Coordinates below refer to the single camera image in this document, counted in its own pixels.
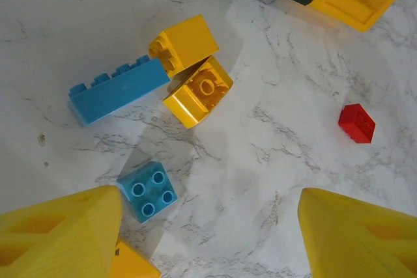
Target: white marble surface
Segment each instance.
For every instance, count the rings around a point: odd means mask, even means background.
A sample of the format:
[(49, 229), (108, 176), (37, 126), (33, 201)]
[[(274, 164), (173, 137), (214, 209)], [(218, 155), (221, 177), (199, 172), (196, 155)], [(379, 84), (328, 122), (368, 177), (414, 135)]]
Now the white marble surface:
[[(417, 0), (366, 33), (290, 0), (0, 0), (0, 213), (111, 184), (161, 161), (174, 207), (121, 232), (164, 277), (309, 277), (296, 216), (319, 187), (417, 214)], [(166, 88), (81, 129), (67, 93), (202, 13), (235, 81), (186, 130)], [(337, 125), (375, 119), (371, 145)]]

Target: marble countertop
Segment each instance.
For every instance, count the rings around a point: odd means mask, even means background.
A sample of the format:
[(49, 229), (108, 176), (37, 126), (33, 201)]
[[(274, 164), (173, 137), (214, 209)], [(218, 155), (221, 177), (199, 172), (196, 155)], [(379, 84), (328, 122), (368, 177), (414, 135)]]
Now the marble countertop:
[[(318, 187), (417, 214), (417, 6), (370, 32), (290, 0), (1, 0), (0, 213), (112, 184), (149, 160), (179, 200), (121, 233), (168, 277), (309, 277), (296, 208)], [(235, 85), (191, 130), (162, 87), (91, 127), (68, 90), (204, 15)], [(371, 145), (338, 127), (345, 104), (377, 123)]]

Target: blue 2x2 duplo brick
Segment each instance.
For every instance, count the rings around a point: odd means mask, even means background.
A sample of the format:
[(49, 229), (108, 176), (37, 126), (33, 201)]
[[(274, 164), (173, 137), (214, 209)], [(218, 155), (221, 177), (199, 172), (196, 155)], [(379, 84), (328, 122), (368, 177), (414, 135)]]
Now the blue 2x2 duplo brick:
[(119, 178), (117, 185), (132, 205), (136, 219), (141, 223), (178, 199), (164, 167), (159, 162), (149, 162)]
[(84, 84), (72, 87), (70, 103), (80, 123), (90, 125), (168, 81), (161, 62), (144, 55), (132, 65), (118, 67), (111, 78), (100, 74), (90, 89)]

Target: blue lego brick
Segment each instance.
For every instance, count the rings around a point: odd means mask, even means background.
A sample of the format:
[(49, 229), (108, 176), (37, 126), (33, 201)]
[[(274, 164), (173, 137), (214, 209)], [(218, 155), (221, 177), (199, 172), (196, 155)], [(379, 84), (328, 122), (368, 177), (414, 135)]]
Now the blue lego brick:
[(149, 162), (119, 178), (117, 185), (132, 205), (133, 213), (140, 223), (178, 199), (164, 167), (159, 162)]
[(72, 87), (70, 106), (81, 125), (90, 125), (168, 81), (161, 62), (144, 55), (132, 65), (118, 67), (111, 77), (100, 74), (90, 89), (84, 84)]

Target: red lego brick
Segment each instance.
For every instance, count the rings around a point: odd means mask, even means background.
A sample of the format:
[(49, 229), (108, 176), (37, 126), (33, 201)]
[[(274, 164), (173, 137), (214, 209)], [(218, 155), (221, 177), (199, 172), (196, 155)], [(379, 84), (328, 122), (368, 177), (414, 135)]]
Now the red lego brick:
[(350, 104), (340, 113), (339, 126), (355, 143), (371, 143), (376, 125), (360, 104)]

